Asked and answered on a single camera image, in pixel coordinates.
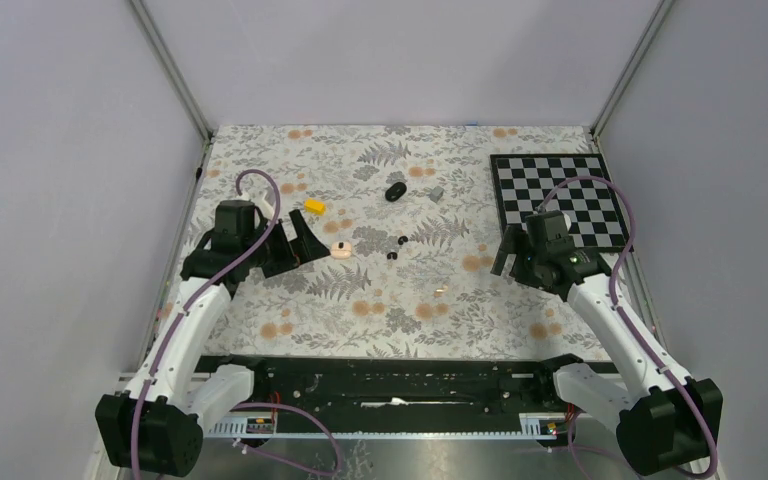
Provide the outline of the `black earbud charging case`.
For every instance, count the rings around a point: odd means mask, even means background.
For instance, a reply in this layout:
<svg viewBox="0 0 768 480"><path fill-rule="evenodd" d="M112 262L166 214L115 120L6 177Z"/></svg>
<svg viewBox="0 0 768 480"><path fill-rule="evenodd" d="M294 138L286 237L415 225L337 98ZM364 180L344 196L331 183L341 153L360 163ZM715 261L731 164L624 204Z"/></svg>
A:
<svg viewBox="0 0 768 480"><path fill-rule="evenodd" d="M404 196L406 191L407 185L404 182L395 182L387 188L384 198L388 202L396 202Z"/></svg>

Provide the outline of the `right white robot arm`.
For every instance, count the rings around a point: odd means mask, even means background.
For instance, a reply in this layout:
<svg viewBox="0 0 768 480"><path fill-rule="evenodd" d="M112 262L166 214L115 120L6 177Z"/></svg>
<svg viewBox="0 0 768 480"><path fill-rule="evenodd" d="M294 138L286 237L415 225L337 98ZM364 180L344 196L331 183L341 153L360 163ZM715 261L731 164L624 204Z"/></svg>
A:
<svg viewBox="0 0 768 480"><path fill-rule="evenodd" d="M596 248L577 246L565 215L548 211L505 228L491 272L505 268L517 283L567 303L624 382L618 386L570 356L556 357L533 386L539 407L557 412L571 404L589 414L615 434L641 476L703 458L716 472L722 393L712 380L694 379L645 328L619 293L617 264Z"/></svg>

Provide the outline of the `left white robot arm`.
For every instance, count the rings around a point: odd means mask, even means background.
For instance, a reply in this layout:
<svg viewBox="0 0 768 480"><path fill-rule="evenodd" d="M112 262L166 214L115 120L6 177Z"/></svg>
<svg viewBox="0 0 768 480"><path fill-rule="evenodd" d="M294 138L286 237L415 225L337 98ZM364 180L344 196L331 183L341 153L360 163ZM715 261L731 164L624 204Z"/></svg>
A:
<svg viewBox="0 0 768 480"><path fill-rule="evenodd" d="M118 394L95 409L112 465L183 477L194 468L206 433L234 406L256 411L269 401L270 385L247 367L221 367L202 386L191 379L203 347L237 289L254 269L266 278L329 256L302 212L290 211L288 238L278 210L247 200L225 200L214 225L184 259L178 296L142 366Z"/></svg>

